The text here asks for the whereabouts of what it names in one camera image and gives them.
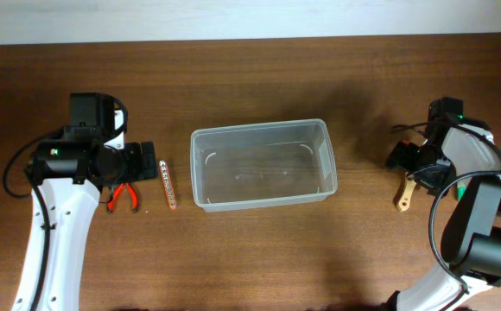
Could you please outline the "orange scraper wooden handle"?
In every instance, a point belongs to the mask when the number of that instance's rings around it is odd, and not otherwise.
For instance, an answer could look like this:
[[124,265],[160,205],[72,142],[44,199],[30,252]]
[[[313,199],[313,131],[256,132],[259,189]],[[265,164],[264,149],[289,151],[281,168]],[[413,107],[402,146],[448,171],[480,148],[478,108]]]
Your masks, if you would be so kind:
[[404,173],[401,186],[395,198],[395,206],[398,212],[403,213],[409,209],[415,187],[416,182],[410,179],[407,173]]

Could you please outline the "pack of coloured markers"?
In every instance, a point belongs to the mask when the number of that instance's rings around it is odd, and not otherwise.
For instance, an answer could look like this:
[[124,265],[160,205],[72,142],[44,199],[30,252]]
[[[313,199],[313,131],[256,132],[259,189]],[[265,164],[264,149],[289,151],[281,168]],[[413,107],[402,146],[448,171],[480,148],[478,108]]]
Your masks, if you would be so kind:
[[466,191],[466,185],[462,182],[458,182],[457,186],[457,200],[461,200]]

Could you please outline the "orange bit holder strip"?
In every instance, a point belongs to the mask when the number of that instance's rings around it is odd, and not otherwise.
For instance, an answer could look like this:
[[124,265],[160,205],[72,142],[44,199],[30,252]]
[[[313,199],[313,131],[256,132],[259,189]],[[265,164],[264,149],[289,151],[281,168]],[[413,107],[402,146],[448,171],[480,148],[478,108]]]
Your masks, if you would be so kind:
[[161,173],[162,184],[166,194],[168,206],[171,210],[175,210],[177,208],[177,201],[175,198],[174,189],[169,174],[168,164],[165,161],[159,161],[159,169]]

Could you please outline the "clear plastic container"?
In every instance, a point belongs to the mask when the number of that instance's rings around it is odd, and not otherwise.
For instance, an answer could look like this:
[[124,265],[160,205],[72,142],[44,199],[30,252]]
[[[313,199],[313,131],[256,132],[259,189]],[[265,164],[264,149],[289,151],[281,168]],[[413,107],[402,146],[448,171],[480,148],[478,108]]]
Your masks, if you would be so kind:
[[194,203],[208,213],[313,203],[338,189],[318,118],[196,130],[190,167]]

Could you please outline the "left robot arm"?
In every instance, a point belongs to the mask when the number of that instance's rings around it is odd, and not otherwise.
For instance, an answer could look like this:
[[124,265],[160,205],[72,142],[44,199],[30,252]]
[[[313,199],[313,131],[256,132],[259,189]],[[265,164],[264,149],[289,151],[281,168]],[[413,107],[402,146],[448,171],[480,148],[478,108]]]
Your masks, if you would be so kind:
[[104,189],[158,177],[151,142],[127,143],[129,113],[119,98],[70,96],[69,123],[31,141],[24,169],[33,203],[14,310],[77,310],[92,218]]

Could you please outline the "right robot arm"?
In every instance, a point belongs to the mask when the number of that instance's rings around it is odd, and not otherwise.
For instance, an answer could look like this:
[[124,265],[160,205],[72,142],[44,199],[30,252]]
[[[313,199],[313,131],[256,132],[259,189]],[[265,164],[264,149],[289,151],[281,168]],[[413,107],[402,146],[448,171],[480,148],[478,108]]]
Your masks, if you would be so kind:
[[472,296],[501,287],[501,150],[490,126],[465,117],[464,103],[433,101],[424,123],[411,124],[425,139],[399,142],[386,166],[405,173],[405,191],[427,189],[428,240],[435,266],[386,310],[455,310]]

